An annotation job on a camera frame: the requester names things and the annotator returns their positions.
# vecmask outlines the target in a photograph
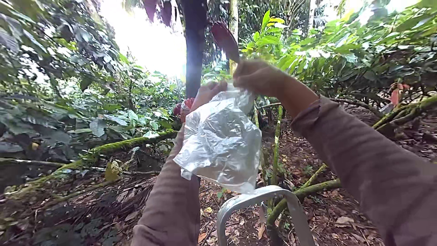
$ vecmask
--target brown sleeve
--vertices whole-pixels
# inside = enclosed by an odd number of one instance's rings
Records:
[[[197,245],[200,229],[199,181],[180,176],[173,158],[182,147],[184,126],[176,137],[175,147],[147,199],[146,207],[134,227],[131,246]]]
[[[360,201],[386,246],[437,245],[437,165],[321,97],[293,130],[305,137]]]

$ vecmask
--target bright sky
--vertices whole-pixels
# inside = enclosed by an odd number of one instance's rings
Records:
[[[144,9],[127,13],[121,2],[103,0],[100,8],[101,15],[115,30],[121,52],[130,50],[136,63],[151,72],[177,77],[185,74],[186,46],[180,21],[170,28],[156,21],[155,16],[155,23],[150,23]]]

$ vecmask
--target ground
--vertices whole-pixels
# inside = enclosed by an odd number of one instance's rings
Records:
[[[346,110],[371,125],[377,118],[365,109],[345,106]],[[272,160],[274,124],[263,128],[263,146]],[[300,186],[323,164],[304,138],[295,136],[288,114],[282,120],[280,163],[285,170],[288,186]],[[395,139],[406,148],[430,161],[436,161],[437,147],[432,136],[437,134],[437,113],[432,112],[419,122],[402,127]],[[114,153],[122,162],[129,159],[125,152]],[[326,169],[316,183],[335,178]],[[104,173],[69,174],[67,182],[51,183],[50,193],[14,201],[0,196],[0,242],[4,245],[129,245],[132,228],[139,220],[156,177],[150,175],[122,176],[121,180],[61,201],[54,199],[104,182]],[[201,230],[198,245],[217,245],[216,219],[220,206],[237,195],[210,183],[201,182]],[[359,203],[344,189],[323,191],[309,196],[302,203],[317,245],[379,246],[383,245],[378,230],[360,213]],[[265,216],[259,206],[248,207],[232,214],[227,221],[226,235],[230,245],[269,245],[265,232]],[[288,215],[281,216],[276,225],[289,246],[298,245]]]

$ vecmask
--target plastic bag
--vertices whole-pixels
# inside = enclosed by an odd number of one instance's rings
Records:
[[[240,193],[255,189],[261,131],[246,114],[254,97],[231,84],[186,117],[184,145],[174,161],[191,174]]]

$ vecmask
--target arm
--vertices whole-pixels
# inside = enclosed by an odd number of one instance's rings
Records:
[[[256,68],[246,64],[235,83],[278,97],[296,116],[293,130],[311,143],[360,201],[386,246],[437,244],[437,165],[398,147],[338,103],[319,99],[278,69],[252,66]]]

